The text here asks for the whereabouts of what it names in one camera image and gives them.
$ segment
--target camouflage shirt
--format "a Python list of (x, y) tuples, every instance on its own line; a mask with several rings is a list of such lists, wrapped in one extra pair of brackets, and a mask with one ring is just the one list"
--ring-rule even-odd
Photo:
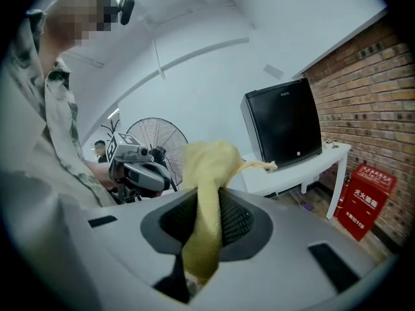
[(81, 206), (114, 205), (114, 201), (84, 163), (77, 130), (78, 107), (69, 89), (70, 70), (61, 58), (43, 78), (38, 58), (45, 14), (27, 12), (10, 43), (2, 72), (46, 122), (25, 163), (28, 175), (41, 178), (55, 190), (74, 196)]

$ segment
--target person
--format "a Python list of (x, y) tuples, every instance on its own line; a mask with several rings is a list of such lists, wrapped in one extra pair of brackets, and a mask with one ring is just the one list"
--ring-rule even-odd
[(83, 207), (115, 205), (107, 191), (114, 183), (108, 164), (82, 155), (71, 71), (60, 55), (90, 32), (108, 30), (117, 13), (116, 0), (54, 0), (45, 12), (28, 11), (0, 75), (8, 104), (0, 104), (0, 115), (10, 119), (12, 128), (1, 130), (10, 137), (4, 141), (0, 168), (42, 179)]
[(105, 142), (96, 141), (94, 144), (94, 148), (95, 148), (95, 154), (99, 156), (98, 163), (107, 163), (108, 159), (106, 157)]

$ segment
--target red brick wall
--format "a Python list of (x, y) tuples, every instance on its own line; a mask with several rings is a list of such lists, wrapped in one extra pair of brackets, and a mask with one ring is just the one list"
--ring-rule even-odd
[[(351, 145), (348, 170), (367, 163), (397, 177), (376, 223), (402, 245), (415, 215), (415, 65), (384, 17), (312, 67), (322, 137)], [(335, 169), (321, 181), (334, 189)]]

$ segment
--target fire extinguisher cabinet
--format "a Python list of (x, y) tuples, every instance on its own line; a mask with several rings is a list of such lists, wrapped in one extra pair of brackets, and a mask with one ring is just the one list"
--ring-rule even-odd
[(372, 228), (395, 187), (396, 178), (360, 164), (351, 175), (339, 222), (360, 241)]

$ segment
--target floor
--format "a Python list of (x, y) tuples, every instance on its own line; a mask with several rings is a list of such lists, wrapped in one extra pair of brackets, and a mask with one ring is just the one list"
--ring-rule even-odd
[(369, 231), (366, 236), (358, 242), (336, 218), (327, 220), (326, 213), (329, 208), (331, 198), (326, 193), (322, 192), (318, 187), (308, 190), (306, 194), (302, 194), (300, 192), (300, 186), (298, 186), (274, 197), (273, 199), (279, 203), (295, 205), (298, 207), (303, 207), (305, 203), (311, 204), (313, 206), (313, 210), (311, 211), (313, 214), (317, 215), (322, 221), (328, 225), (332, 225), (348, 238), (352, 239), (373, 258), (373, 261), (376, 264), (380, 264), (391, 255), (389, 249), (387, 249), (371, 231)]

